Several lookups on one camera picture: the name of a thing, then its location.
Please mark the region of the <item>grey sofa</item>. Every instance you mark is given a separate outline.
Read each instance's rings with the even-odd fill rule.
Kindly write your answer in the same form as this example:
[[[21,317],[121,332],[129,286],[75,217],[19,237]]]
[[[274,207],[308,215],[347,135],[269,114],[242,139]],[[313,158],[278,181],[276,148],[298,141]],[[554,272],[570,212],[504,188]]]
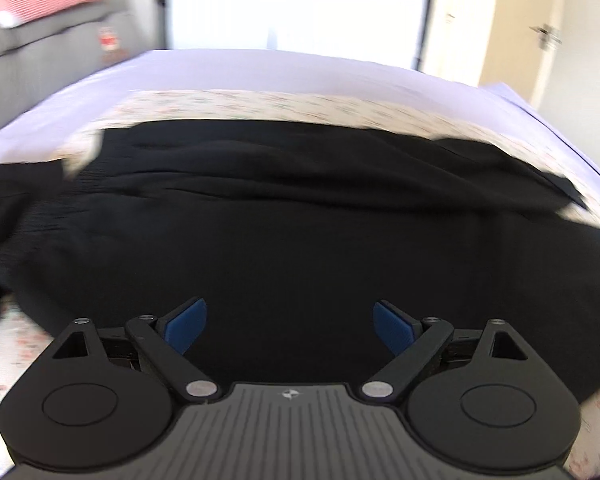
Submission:
[[[126,0],[0,26],[0,129],[70,84],[147,50]]]

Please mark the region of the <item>white and teal wardrobe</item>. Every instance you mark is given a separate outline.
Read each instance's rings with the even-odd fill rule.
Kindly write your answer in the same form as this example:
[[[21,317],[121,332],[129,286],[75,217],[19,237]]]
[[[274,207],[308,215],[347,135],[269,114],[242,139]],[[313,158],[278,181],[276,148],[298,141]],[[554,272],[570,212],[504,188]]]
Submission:
[[[413,68],[429,0],[164,0],[175,50],[285,51]]]

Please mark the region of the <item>floral beige sheet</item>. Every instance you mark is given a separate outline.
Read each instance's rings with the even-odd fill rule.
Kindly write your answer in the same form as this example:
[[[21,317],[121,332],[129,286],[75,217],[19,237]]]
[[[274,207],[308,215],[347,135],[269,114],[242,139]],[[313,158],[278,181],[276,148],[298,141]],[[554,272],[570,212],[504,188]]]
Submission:
[[[452,136],[496,145],[543,170],[567,177],[585,205],[562,210],[564,218],[600,227],[600,178],[573,148],[539,119],[499,96],[485,93],[486,104],[500,104],[495,125],[484,118],[455,118],[422,106],[374,102],[345,96],[230,90],[137,91],[91,120],[75,126],[68,106],[45,103],[0,132],[0,164],[60,159],[68,174],[82,169],[99,149],[103,128],[127,127],[153,119],[265,119],[348,127],[368,127],[426,139]],[[0,402],[6,390],[44,350],[50,338],[23,315],[14,300],[0,314]],[[12,466],[0,436],[0,476]]]

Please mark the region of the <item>black pants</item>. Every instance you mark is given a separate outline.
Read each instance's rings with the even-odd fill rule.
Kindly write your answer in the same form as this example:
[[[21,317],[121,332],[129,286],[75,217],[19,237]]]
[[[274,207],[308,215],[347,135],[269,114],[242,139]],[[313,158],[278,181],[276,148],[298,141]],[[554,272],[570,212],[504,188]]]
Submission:
[[[74,178],[19,168],[0,285],[51,334],[204,299],[188,357],[222,384],[364,382],[373,304],[512,324],[579,400],[600,388],[600,229],[565,178],[493,145],[302,122],[109,129]]]

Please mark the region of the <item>purple bed blanket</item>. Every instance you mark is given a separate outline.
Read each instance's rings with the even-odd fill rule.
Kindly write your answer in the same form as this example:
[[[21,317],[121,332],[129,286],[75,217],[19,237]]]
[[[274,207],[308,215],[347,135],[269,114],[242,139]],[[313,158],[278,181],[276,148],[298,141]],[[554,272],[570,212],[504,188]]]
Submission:
[[[474,88],[343,58],[258,50],[153,50],[62,89],[0,130],[0,164],[42,160],[80,127],[134,91],[245,90],[348,96],[466,120],[545,145],[600,192],[600,168],[506,84]]]

